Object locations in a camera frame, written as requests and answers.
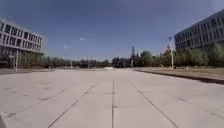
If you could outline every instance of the light pole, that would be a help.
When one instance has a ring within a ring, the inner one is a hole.
[[[171,44],[171,40],[172,40],[172,37],[169,37],[169,45],[170,45],[170,50],[171,50],[171,63],[172,63],[172,69],[173,69],[173,47],[172,47],[172,44]]]
[[[72,69],[72,60],[70,60],[70,68]]]
[[[19,51],[16,50],[16,72],[18,72]]]

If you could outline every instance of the building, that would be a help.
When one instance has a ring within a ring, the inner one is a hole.
[[[0,55],[19,53],[43,54],[44,37],[0,19]]]
[[[224,10],[177,33],[174,39],[177,51],[207,49],[214,43],[224,45]]]

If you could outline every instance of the blue sky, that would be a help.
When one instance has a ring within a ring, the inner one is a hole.
[[[224,8],[223,0],[0,0],[0,17],[46,36],[47,55],[98,60],[158,54],[168,37]]]

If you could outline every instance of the paved plaza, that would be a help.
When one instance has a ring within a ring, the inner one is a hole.
[[[131,70],[0,75],[7,128],[223,128],[224,85]]]

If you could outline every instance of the lamp post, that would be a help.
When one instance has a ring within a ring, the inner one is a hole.
[[[16,72],[18,72],[19,51],[16,50]]]
[[[173,69],[173,47],[172,47],[172,44],[171,44],[171,40],[172,40],[172,37],[169,37],[169,45],[170,45],[170,50],[171,50],[171,64],[172,64],[172,69]]]

